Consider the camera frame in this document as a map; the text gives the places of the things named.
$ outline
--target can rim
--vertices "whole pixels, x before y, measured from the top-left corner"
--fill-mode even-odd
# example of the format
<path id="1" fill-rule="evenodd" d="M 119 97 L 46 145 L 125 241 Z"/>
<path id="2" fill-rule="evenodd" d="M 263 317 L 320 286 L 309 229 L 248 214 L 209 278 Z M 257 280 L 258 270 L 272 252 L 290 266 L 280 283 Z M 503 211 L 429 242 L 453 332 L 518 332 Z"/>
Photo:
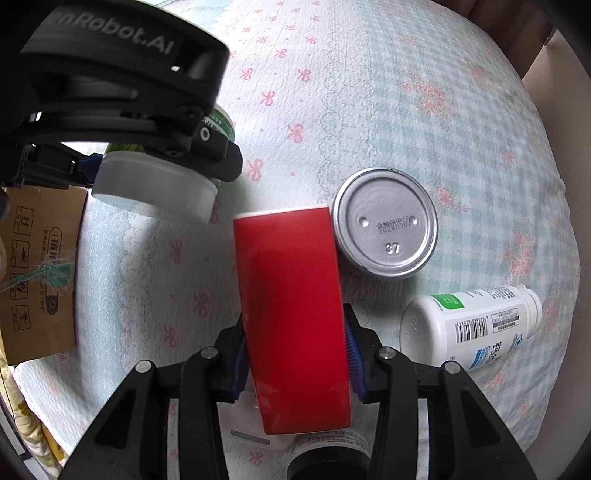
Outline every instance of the can rim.
<path id="1" fill-rule="evenodd" d="M 375 264 L 376 268 L 373 268 L 371 265 L 361 263 L 352 253 L 351 249 L 347 245 L 345 241 L 345 237 L 343 236 L 342 229 L 340 227 L 339 222 L 339 212 L 341 210 L 341 206 L 343 203 L 343 197 L 350 186 L 355 183 L 359 178 L 373 172 L 388 172 L 390 174 L 394 174 L 396 176 L 400 176 L 408 180 L 413 188 L 415 188 L 415 193 L 420 193 L 419 199 L 421 200 L 423 207 L 425 210 L 430 213 L 429 217 L 432 220 L 432 228 L 433 231 L 431 238 L 428 240 L 428 245 L 424 248 L 422 255 L 420 255 L 419 260 L 415 262 L 412 267 L 407 268 L 406 270 L 402 271 L 394 271 L 388 272 L 388 270 L 393 270 L 391 268 L 377 268 L 378 263 L 372 262 Z M 343 254 L 343 256 L 356 268 L 361 269 L 363 272 L 371 275 L 374 278 L 380 280 L 402 280 L 404 278 L 408 278 L 414 275 L 417 271 L 421 270 L 425 266 L 425 264 L 431 258 L 433 252 L 435 251 L 435 247 L 437 246 L 437 240 L 439 238 L 439 219 L 437 217 L 437 211 L 435 210 L 435 205 L 429 196 L 429 193 L 425 190 L 425 188 L 413 177 L 411 177 L 408 173 L 405 173 L 400 170 L 396 170 L 395 168 L 390 167 L 370 167 L 360 170 L 353 175 L 351 175 L 339 188 L 337 195 L 335 197 L 335 201 L 333 203 L 333 210 L 332 210 L 332 224 L 333 230 L 335 232 L 335 238 L 337 245 L 339 247 L 339 251 Z"/>

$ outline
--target barcode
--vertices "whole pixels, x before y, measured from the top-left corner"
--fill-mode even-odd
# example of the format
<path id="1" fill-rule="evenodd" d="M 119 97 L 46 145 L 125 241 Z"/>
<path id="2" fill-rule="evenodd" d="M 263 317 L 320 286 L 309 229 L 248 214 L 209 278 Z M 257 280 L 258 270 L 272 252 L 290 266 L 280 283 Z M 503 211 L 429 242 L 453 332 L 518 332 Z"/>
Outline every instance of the barcode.
<path id="1" fill-rule="evenodd" d="M 488 325 L 484 317 L 456 323 L 456 343 L 468 342 L 488 335 Z"/>
<path id="2" fill-rule="evenodd" d="M 517 309 L 493 313 L 491 315 L 492 330 L 494 333 L 519 325 L 519 311 Z"/>

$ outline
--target cardboard box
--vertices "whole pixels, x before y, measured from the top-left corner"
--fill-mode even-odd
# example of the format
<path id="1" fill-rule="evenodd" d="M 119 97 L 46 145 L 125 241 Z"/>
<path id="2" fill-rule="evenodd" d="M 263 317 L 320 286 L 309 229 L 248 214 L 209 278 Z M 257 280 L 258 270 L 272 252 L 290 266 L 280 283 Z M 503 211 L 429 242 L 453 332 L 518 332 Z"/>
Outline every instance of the cardboard box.
<path id="1" fill-rule="evenodd" d="M 0 223 L 7 254 L 0 349 L 16 365 L 76 346 L 76 245 L 87 191 L 24 186 L 7 193 L 10 212 Z"/>

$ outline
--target metal can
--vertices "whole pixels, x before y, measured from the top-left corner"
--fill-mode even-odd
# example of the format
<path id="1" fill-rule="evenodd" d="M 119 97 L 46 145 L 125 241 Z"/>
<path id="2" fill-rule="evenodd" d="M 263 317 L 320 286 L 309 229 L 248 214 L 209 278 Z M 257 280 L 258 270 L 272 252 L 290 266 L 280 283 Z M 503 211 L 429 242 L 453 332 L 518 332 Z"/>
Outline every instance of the metal can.
<path id="1" fill-rule="evenodd" d="M 410 175 L 374 167 L 349 177 L 332 211 L 341 255 L 356 271 L 380 280 L 408 278 L 437 244 L 437 212 Z"/>

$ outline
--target white plastic object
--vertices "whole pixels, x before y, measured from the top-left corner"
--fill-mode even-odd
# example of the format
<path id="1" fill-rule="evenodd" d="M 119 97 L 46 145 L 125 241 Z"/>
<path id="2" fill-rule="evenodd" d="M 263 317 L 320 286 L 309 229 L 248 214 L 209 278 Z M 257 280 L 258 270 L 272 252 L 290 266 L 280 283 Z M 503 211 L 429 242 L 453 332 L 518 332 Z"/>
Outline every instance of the white plastic object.
<path id="1" fill-rule="evenodd" d="M 418 297 L 402 314 L 400 351 L 413 362 L 454 360 L 471 370 L 508 355 L 542 318 L 540 298 L 524 285 Z"/>
<path id="2" fill-rule="evenodd" d="M 216 186 L 196 171 L 133 151 L 107 153 L 92 189 L 110 205 L 188 223 L 209 223 L 216 195 Z"/>
<path id="3" fill-rule="evenodd" d="M 234 404 L 217 405 L 220 429 L 226 437 L 269 450 L 286 450 L 294 443 L 295 435 L 267 435 L 262 426 L 256 395 L 244 391 Z"/>

